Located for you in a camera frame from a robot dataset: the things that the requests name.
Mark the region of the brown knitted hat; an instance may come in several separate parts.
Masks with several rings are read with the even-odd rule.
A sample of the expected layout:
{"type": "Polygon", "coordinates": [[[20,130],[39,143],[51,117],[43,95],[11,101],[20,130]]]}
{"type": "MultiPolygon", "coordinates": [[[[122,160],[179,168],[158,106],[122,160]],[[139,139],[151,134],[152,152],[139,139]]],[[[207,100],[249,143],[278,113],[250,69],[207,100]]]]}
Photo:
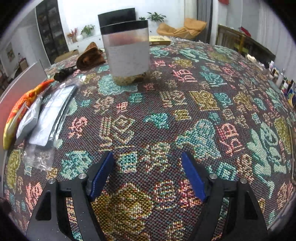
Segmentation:
{"type": "Polygon", "coordinates": [[[104,63],[103,51],[95,42],[91,42],[77,59],[76,67],[81,71],[86,71],[104,63]]]}

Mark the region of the black glass display cabinet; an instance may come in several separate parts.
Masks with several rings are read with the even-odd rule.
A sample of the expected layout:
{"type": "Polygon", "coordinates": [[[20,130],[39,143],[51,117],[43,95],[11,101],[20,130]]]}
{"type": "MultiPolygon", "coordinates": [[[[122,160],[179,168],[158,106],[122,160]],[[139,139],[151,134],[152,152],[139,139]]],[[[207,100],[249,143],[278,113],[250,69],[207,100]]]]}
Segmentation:
{"type": "Polygon", "coordinates": [[[54,64],[57,57],[69,51],[61,24],[58,2],[42,1],[35,10],[45,52],[49,62],[54,64]]]}

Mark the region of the dark wooden side table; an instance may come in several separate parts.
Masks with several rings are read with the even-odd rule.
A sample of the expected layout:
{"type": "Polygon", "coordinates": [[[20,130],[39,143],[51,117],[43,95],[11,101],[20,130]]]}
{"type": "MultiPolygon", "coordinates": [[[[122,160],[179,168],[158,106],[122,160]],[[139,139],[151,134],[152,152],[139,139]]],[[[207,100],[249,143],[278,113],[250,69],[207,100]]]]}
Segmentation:
{"type": "Polygon", "coordinates": [[[276,58],[275,54],[252,37],[224,25],[218,25],[216,45],[235,50],[244,57],[249,54],[265,66],[276,58]]]}

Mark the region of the white cardboard storage box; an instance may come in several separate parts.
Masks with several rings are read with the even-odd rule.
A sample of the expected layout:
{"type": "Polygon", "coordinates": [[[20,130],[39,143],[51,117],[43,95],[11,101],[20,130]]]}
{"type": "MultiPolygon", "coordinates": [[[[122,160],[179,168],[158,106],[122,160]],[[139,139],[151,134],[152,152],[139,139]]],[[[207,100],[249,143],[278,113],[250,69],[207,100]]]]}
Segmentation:
{"type": "Polygon", "coordinates": [[[40,61],[35,62],[22,72],[1,95],[1,130],[3,131],[11,109],[18,99],[27,91],[35,88],[47,79],[40,61]]]}

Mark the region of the green potted plant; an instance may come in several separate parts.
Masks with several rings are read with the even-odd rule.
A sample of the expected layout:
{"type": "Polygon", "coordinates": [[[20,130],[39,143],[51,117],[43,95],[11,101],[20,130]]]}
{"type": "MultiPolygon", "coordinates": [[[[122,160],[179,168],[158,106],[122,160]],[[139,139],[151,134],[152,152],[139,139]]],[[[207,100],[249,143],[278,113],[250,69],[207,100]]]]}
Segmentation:
{"type": "Polygon", "coordinates": [[[85,25],[81,31],[83,37],[91,37],[94,34],[95,25],[85,25]]]}
{"type": "Polygon", "coordinates": [[[164,22],[166,19],[166,16],[163,14],[158,14],[156,12],[151,13],[151,12],[147,12],[148,14],[148,19],[151,20],[152,22],[164,22]]]}

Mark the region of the orange plush fish toy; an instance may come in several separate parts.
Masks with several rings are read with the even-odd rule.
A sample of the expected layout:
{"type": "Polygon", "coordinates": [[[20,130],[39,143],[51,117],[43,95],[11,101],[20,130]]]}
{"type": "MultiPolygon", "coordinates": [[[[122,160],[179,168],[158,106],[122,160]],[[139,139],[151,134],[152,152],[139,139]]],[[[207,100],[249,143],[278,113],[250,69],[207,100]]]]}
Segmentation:
{"type": "Polygon", "coordinates": [[[18,126],[28,109],[35,102],[38,95],[42,93],[52,82],[54,82],[54,80],[49,79],[40,83],[34,89],[31,89],[23,94],[21,98],[15,103],[4,126],[4,150],[8,150],[10,148],[13,139],[16,137],[18,126]]]}

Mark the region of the clear plastic bag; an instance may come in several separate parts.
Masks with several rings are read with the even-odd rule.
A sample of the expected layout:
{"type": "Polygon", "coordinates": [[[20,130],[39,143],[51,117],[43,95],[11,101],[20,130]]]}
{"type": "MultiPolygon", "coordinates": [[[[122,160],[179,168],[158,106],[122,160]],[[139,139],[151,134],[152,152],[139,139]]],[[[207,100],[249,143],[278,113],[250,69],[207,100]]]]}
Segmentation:
{"type": "Polygon", "coordinates": [[[23,162],[42,171],[51,171],[55,154],[55,142],[49,141],[45,146],[25,143],[23,162]]]}

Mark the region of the red flower vase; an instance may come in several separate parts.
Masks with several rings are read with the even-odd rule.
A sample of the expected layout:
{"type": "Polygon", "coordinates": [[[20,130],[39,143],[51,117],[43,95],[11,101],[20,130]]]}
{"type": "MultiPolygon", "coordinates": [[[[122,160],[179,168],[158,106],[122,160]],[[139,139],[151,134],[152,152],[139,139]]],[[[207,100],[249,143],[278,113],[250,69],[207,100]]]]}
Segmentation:
{"type": "Polygon", "coordinates": [[[71,30],[68,34],[67,37],[73,42],[77,42],[76,36],[77,36],[78,28],[75,28],[74,30],[71,30]]]}

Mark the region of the white printed snack packet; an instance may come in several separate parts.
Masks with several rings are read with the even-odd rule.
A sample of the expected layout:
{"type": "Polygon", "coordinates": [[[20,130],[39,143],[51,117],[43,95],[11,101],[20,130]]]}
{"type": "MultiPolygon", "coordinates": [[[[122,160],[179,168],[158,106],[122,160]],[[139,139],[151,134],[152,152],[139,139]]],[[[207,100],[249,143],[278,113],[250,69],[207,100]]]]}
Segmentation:
{"type": "Polygon", "coordinates": [[[27,110],[23,119],[20,121],[20,124],[18,125],[18,130],[16,132],[17,145],[19,145],[36,126],[42,101],[43,96],[39,95],[34,103],[27,110]]]}

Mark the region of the bottles at table edge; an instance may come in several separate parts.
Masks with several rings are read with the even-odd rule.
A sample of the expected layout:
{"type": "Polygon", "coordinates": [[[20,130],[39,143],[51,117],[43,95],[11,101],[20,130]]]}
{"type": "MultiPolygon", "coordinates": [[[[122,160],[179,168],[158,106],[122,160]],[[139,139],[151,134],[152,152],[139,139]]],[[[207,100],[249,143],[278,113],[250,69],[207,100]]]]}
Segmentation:
{"type": "Polygon", "coordinates": [[[285,69],[277,69],[274,61],[271,60],[268,64],[267,76],[275,86],[276,91],[282,93],[288,104],[295,108],[295,81],[286,77],[285,69]]]}

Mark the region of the brown cardboard box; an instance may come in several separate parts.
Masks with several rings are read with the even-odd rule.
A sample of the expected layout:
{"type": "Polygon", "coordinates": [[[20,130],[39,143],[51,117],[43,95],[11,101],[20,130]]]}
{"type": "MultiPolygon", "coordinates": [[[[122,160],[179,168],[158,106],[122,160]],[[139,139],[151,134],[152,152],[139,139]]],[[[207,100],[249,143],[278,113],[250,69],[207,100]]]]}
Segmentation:
{"type": "Polygon", "coordinates": [[[69,52],[67,52],[67,53],[64,53],[64,54],[58,56],[58,57],[55,59],[54,63],[61,62],[61,61],[65,60],[65,59],[67,59],[67,58],[69,58],[69,57],[71,57],[71,56],[78,55],[78,54],[79,54],[79,51],[78,51],[78,50],[72,50],[72,51],[69,51],[69,52]]]}

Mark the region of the clear jar black lid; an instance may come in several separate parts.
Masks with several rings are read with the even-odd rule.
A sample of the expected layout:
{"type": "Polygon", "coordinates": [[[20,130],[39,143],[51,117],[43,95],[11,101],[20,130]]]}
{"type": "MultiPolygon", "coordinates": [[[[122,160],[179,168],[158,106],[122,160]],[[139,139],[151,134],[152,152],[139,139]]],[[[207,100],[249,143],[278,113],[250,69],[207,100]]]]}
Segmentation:
{"type": "Polygon", "coordinates": [[[126,86],[148,77],[149,25],[128,21],[100,28],[110,74],[116,85],[126,86]]]}

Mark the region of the black television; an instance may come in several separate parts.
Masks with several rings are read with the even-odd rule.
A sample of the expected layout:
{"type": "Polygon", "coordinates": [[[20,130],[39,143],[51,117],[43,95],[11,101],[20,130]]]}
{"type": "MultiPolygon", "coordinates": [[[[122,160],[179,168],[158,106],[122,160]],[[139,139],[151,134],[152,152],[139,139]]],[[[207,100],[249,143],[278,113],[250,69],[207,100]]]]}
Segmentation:
{"type": "Polygon", "coordinates": [[[98,15],[100,27],[135,20],[135,8],[119,9],[98,15]]]}

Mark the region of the silver foil packet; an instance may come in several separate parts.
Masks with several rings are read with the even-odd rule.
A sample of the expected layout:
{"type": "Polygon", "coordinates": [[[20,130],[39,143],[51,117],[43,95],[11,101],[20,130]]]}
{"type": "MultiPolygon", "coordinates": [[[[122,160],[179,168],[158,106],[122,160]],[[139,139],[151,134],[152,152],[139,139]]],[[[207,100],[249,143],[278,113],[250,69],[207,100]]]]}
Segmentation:
{"type": "Polygon", "coordinates": [[[54,92],[39,115],[37,125],[30,136],[29,144],[43,147],[47,144],[62,108],[75,89],[76,85],[73,84],[54,92]]]}

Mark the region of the patterned woven tablecloth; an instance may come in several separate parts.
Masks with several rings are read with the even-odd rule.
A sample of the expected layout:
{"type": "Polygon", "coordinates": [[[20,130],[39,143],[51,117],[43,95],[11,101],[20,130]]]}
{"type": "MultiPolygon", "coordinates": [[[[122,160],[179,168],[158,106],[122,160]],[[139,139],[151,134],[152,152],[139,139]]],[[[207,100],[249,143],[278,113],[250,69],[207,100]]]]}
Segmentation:
{"type": "Polygon", "coordinates": [[[209,172],[246,178],[266,223],[295,191],[289,130],[295,111],[274,83],[225,47],[176,41],[151,47],[149,79],[114,84],[108,64],[77,70],[83,84],[69,105],[43,171],[9,154],[4,196],[10,218],[25,232],[50,178],[75,178],[105,151],[116,158],[92,206],[108,240],[187,240],[201,210],[182,168],[189,151],[209,172]]]}

